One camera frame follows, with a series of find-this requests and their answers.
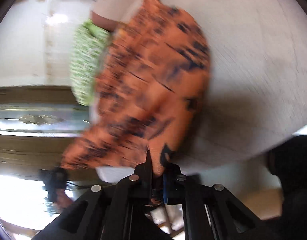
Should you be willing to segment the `orange black floral cloth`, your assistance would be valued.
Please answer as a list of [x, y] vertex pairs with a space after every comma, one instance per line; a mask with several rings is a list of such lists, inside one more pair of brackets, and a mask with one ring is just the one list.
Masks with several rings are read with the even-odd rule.
[[133, 168], [150, 157], [160, 177], [202, 106], [210, 65], [207, 40], [189, 13], [143, 0], [96, 78], [100, 119], [66, 148], [60, 166]]

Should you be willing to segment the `wooden door with glass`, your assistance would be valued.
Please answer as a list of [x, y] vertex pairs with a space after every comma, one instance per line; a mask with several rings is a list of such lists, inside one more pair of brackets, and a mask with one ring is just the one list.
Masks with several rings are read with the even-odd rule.
[[89, 124], [70, 87], [0, 87], [0, 174], [38, 179]]

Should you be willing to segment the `green white patterned pillow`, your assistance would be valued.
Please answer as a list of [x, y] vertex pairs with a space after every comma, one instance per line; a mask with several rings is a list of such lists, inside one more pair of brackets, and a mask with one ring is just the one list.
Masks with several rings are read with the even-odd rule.
[[111, 34], [92, 20], [79, 25], [69, 57], [71, 89], [77, 103], [89, 106], [93, 101], [95, 77], [102, 72], [102, 59]]

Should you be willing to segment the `pink quilted bed cover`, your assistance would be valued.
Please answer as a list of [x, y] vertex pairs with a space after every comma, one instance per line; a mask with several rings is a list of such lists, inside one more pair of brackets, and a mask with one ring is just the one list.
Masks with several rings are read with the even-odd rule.
[[200, 127], [178, 163], [223, 170], [307, 124], [307, 15], [296, 0], [161, 0], [192, 15], [212, 55]]

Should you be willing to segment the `pink bolster with brown end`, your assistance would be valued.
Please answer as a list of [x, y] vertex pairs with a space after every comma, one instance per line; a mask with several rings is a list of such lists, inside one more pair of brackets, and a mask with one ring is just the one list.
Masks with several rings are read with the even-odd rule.
[[90, 12], [90, 19], [96, 26], [113, 32], [135, 1], [96, 0]]

